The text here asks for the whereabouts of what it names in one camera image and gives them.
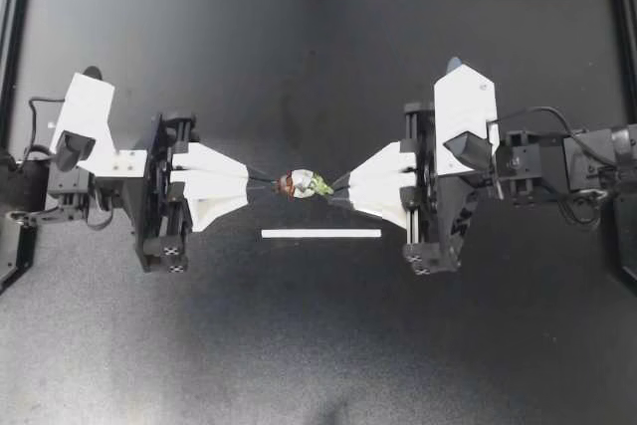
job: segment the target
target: small object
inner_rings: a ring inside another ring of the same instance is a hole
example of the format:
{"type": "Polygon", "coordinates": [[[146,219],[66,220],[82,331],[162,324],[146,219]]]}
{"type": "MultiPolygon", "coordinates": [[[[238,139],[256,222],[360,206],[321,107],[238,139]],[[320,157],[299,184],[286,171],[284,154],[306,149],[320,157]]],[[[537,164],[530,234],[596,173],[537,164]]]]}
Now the small object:
{"type": "Polygon", "coordinates": [[[313,171],[295,169],[279,178],[276,189],[291,198],[309,198],[315,193],[320,196],[333,194],[334,190],[313,171]]]}

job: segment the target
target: wire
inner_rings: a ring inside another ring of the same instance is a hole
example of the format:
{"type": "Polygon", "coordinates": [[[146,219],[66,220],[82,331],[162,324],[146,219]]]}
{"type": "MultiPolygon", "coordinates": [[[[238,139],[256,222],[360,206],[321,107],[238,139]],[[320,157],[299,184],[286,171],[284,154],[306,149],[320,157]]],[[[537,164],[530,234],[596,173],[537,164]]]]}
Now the wire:
{"type": "Polygon", "coordinates": [[[101,231],[102,229],[105,229],[106,226],[108,226],[111,222],[112,222],[112,217],[113,217],[113,208],[112,208],[112,198],[110,198],[110,196],[107,197],[108,198],[108,217],[106,219],[104,219],[101,223],[98,224],[91,224],[89,222],[89,213],[87,213],[87,226],[89,226],[90,229],[92,229],[93,231],[101,231]]]}
{"type": "Polygon", "coordinates": [[[600,207],[603,204],[603,200],[608,198],[608,195],[601,196],[598,198],[593,196],[596,194],[596,190],[588,191],[586,194],[578,195],[574,198],[575,201],[584,201],[588,204],[588,206],[592,209],[593,215],[590,218],[582,218],[577,216],[577,213],[573,210],[570,201],[573,200],[572,197],[568,197],[562,193],[559,193],[550,183],[547,181],[542,181],[541,186],[551,194],[554,194],[556,197],[557,207],[559,210],[559,214],[566,221],[567,224],[571,226],[579,226],[586,230],[593,230],[599,226],[601,221],[601,213],[600,207]]]}
{"type": "Polygon", "coordinates": [[[605,157],[602,154],[599,154],[597,151],[595,151],[593,148],[591,148],[586,143],[584,143],[581,139],[579,139],[579,137],[577,137],[575,132],[569,126],[568,121],[566,120],[566,117],[563,115],[563,113],[561,111],[559,111],[557,108],[553,108],[552,106],[535,106],[533,108],[523,109],[521,111],[516,111],[515,113],[506,114],[504,116],[499,117],[498,119],[493,119],[491,121],[488,121],[487,125],[499,123],[501,121],[504,121],[505,119],[509,119],[509,118],[513,118],[513,117],[517,117],[517,116],[524,116],[524,115],[527,115],[527,114],[530,114],[530,113],[535,113],[535,112],[538,112],[538,111],[543,111],[543,112],[546,112],[546,113],[550,113],[554,117],[556,117],[559,120],[559,122],[561,123],[561,125],[563,126],[564,131],[566,132],[566,134],[573,141],[575,141],[575,143],[577,143],[577,145],[582,149],[582,151],[584,153],[586,153],[588,156],[590,156],[593,159],[596,159],[597,161],[599,161],[600,163],[602,163],[602,164],[604,164],[606,166],[616,166],[615,161],[605,157]]]}
{"type": "Polygon", "coordinates": [[[38,112],[36,111],[36,102],[42,102],[47,104],[62,104],[65,99],[50,99],[47,97],[31,97],[29,98],[29,108],[31,109],[31,138],[29,139],[29,145],[24,152],[24,157],[22,162],[18,166],[18,171],[22,171],[24,169],[24,165],[29,159],[29,155],[33,151],[33,147],[36,142],[36,132],[38,129],[38,112]]]}

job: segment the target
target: white 3d-printed part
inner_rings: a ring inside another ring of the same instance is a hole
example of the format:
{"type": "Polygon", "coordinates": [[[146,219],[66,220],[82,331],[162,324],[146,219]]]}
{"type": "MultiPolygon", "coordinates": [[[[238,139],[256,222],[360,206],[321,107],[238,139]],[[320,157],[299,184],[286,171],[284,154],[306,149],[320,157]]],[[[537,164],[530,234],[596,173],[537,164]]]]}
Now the white 3d-printed part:
{"type": "Polygon", "coordinates": [[[491,138],[494,153],[499,143],[496,124],[487,132],[487,122],[498,118],[494,83],[462,65],[436,82],[436,173],[439,176],[473,171],[458,161],[444,143],[465,131],[491,138]]]}
{"type": "Polygon", "coordinates": [[[62,105],[51,151],[57,152],[64,131],[93,138],[96,142],[86,160],[78,166],[100,177],[143,176],[145,150],[117,150],[108,128],[108,114],[115,88],[106,82],[75,74],[62,105]]]}

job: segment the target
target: checkered marker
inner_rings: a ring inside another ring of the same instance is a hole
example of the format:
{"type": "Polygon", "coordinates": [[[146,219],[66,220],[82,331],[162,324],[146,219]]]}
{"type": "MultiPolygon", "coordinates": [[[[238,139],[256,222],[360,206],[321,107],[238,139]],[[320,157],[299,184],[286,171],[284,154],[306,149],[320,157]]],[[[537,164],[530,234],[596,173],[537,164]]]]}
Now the checkered marker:
{"type": "Polygon", "coordinates": [[[171,246],[169,248],[163,248],[164,256],[179,256],[179,248],[171,246]]]}

